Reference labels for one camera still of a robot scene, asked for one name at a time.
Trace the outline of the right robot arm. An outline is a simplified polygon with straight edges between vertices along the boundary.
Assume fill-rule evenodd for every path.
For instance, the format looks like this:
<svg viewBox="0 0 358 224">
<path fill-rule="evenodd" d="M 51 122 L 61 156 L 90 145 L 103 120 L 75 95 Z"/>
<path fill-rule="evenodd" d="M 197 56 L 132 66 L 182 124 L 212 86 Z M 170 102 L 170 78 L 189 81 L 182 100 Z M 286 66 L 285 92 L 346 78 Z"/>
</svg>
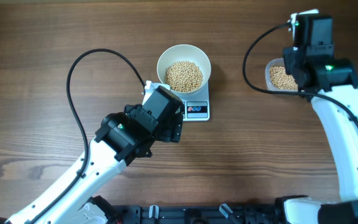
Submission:
<svg viewBox="0 0 358 224">
<path fill-rule="evenodd" d="M 358 77 L 352 62 L 334 58 L 333 19 L 311 10 L 291 15 L 293 46 L 283 50 L 286 73 L 323 125 L 334 158 L 340 202 L 292 198 L 288 223 L 358 223 Z"/>
</svg>

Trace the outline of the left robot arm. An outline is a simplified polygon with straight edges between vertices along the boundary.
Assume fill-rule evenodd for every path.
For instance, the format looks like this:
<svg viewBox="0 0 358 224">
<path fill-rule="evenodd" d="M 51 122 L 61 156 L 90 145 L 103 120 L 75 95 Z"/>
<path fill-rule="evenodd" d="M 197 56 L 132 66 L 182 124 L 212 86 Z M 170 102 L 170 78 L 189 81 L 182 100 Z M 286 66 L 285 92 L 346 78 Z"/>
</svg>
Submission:
<svg viewBox="0 0 358 224">
<path fill-rule="evenodd" d="M 151 157 L 155 141 L 178 142 L 182 100 L 163 86 L 141 105 L 127 105 L 107 115 L 78 160 L 39 198 L 0 223 L 114 223 L 112 207 L 92 198 L 135 158 Z"/>
</svg>

